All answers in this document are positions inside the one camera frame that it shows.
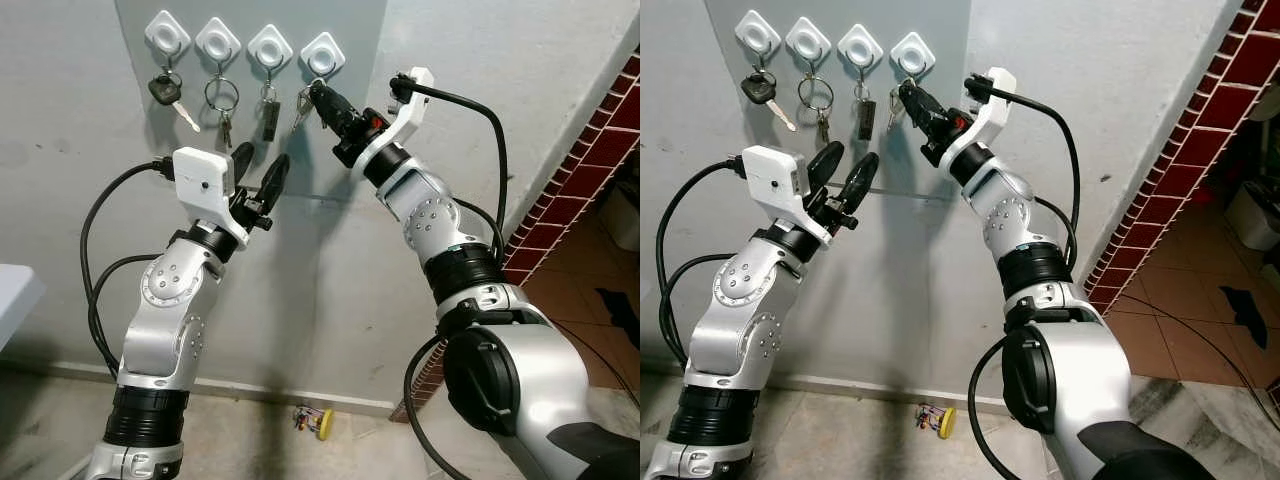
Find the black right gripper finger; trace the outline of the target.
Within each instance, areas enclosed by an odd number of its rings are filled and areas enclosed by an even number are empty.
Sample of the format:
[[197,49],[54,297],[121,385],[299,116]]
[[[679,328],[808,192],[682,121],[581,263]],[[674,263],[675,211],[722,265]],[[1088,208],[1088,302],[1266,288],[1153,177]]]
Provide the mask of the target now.
[[320,118],[323,122],[349,122],[356,118],[356,110],[346,96],[321,82]]
[[346,97],[326,82],[311,82],[308,97],[325,127],[335,129],[346,118]]
[[914,81],[908,82],[908,115],[911,119],[940,119],[943,109],[936,97]]
[[933,96],[914,79],[906,79],[899,86],[899,100],[915,128],[923,128],[931,120]]

